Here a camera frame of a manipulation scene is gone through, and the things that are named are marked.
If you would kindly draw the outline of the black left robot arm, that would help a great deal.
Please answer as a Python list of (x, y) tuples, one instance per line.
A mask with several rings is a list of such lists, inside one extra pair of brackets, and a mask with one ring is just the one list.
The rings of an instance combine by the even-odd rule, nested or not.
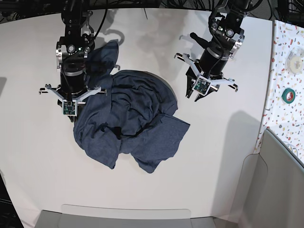
[(207, 41), (194, 32), (190, 33), (190, 38), (204, 51), (200, 59), (196, 60), (190, 59), (186, 53), (181, 56), (189, 65), (186, 72), (187, 98), (197, 92), (196, 100), (202, 99), (218, 91), (221, 85), (238, 90), (234, 79), (223, 76), (223, 68), (242, 46), (245, 36), (241, 23), (253, 8), (249, 0), (222, 0), (211, 11), (208, 19), (212, 39)]

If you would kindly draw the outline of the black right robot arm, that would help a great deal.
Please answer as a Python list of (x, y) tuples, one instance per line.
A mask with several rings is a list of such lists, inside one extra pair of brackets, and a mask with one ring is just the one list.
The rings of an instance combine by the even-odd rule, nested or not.
[(65, 0), (61, 19), (65, 34), (56, 45), (57, 69), (60, 85), (57, 91), (63, 97), (58, 101), (63, 115), (75, 123), (82, 110), (80, 98), (88, 92), (85, 85), (85, 60), (94, 47), (94, 30), (89, 24), (92, 11), (88, 0)]

